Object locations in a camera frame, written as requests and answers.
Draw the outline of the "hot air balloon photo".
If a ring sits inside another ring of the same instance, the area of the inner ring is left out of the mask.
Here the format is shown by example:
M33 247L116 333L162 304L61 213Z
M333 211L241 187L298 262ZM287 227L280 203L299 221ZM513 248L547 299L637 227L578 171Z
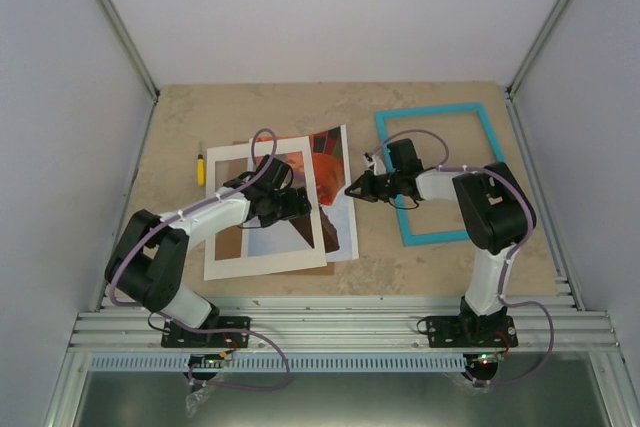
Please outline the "hot air balloon photo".
M346 127L340 125L311 134L309 143L326 261L333 264L354 260L359 257L359 251L354 203L345 195L345 188L351 182ZM312 247L312 225L307 216L279 221L267 228L262 228L257 219L242 226L243 257Z

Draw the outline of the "yellow handled screwdriver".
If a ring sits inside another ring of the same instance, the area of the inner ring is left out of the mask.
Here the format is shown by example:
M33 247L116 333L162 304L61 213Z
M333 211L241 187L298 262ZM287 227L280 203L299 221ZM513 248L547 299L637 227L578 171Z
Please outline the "yellow handled screwdriver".
M200 187L206 185L206 161L204 156L204 147L202 143L199 143L197 165L196 165L196 180Z

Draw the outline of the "white mat board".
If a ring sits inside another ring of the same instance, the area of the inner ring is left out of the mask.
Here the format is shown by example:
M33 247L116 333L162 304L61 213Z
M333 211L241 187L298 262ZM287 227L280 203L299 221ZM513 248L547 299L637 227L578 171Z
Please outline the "white mat board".
M273 236L276 242L281 241L287 247L285 252L256 256L246 254L236 258L218 259L216 257L216 248L222 244L224 238L216 233L205 240L205 280L274 274L326 265L320 207L315 187L315 174L312 167L309 140L306 137L294 137L280 139L277 142L260 141L256 145L255 153L258 157L262 157L270 153L272 148L276 149L278 155L299 153L302 157L305 187L311 203L311 211L308 218L313 246L303 248L302 242L295 239L297 236L295 229L288 222L285 222L283 226L288 229L286 232L279 230L275 225L265 230Z

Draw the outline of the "teal wooden picture frame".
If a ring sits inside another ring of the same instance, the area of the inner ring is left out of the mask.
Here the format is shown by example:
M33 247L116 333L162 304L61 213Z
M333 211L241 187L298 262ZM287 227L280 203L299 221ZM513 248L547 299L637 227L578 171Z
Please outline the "teal wooden picture frame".
M505 161L506 158L503 149L490 122L489 116L484 106L478 102L379 111L374 114L374 119L380 141L385 141L390 137L385 125L388 120L453 115L459 113L474 113L478 117L494 158L497 161ZM414 235L410 229L407 210L397 210L396 215L398 218L401 238L405 247L458 242L469 239L465 230Z

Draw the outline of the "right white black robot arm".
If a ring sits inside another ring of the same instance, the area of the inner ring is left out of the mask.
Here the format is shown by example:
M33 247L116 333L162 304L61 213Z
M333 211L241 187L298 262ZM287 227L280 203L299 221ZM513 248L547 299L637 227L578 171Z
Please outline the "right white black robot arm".
M367 169L345 194L389 205L399 196L415 204L456 202L475 247L472 277L459 313L427 316L418 321L418 332L432 348L515 345L505 290L513 261L536 226L536 214L511 170L503 162L426 169L409 139L390 143L388 151L392 170L386 172L377 155L365 154Z

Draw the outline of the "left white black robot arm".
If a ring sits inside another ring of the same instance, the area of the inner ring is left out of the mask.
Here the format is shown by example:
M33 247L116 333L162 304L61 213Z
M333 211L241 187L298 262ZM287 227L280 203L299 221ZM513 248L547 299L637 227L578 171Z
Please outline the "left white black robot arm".
M223 184L212 197L183 210L132 215L105 268L111 288L184 328L197 346L218 337L219 309L182 281L189 251L215 234L256 218L261 228L311 212L307 189L294 187L290 165L266 155L255 171Z

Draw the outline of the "aluminium rail platform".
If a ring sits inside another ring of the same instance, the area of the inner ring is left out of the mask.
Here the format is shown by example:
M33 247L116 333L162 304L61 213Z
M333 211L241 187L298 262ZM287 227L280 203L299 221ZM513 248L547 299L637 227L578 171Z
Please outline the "aluminium rail platform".
M616 351L618 336L608 314L579 310L568 295L542 297L537 307L510 310L519 352L543 352L555 340L557 352ZM426 352L419 319L453 315L456 297L219 297L224 315L248 316L251 327L287 353ZM141 308L103 301L97 311L78 315L69 347L84 352L154 352L161 336Z

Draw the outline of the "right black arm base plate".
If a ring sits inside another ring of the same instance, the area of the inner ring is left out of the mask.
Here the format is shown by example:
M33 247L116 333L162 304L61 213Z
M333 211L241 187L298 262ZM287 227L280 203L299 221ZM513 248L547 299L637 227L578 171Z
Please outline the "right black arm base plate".
M428 316L416 323L431 348L513 348L519 345L510 316L473 320L459 316Z

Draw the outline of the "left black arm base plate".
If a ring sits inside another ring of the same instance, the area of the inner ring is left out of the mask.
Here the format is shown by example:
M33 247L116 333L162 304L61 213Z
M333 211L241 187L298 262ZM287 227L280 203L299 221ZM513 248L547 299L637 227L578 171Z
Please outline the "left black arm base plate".
M220 316L214 323L206 323L198 332L187 330L166 321L160 345L163 348L218 348L235 350L248 345L251 319L247 316Z

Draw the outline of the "left aluminium corner post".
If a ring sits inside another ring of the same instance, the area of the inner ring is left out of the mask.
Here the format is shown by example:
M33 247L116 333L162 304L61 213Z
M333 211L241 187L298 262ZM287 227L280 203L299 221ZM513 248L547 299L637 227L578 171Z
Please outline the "left aluminium corner post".
M113 0L96 0L108 26L125 52L132 68L154 103L158 101L160 89L143 60L129 30L127 29Z

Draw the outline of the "aluminium corner post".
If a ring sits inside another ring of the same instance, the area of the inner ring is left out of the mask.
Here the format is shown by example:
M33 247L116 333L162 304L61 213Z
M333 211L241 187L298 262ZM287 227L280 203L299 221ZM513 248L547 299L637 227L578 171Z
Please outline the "aluminium corner post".
M546 46L550 42L554 32L559 27L563 17L568 13L574 0L555 0L551 10L538 29L536 36L520 62L509 84L505 87L506 97L513 101L523 86L529 72L534 67Z
M158 101L160 89L143 60L129 30L127 29L113 0L96 0L108 26L125 52L132 68L154 103Z

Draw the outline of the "right aluminium corner post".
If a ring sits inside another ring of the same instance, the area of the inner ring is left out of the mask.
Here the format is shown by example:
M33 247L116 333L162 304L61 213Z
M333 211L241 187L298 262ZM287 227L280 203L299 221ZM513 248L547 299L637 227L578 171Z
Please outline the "right aluminium corner post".
M505 87L506 97L513 101L523 86L529 72L534 67L546 46L550 42L554 32L559 27L563 17L568 13L574 0L555 0L551 10L538 29L536 36L520 62L509 84Z

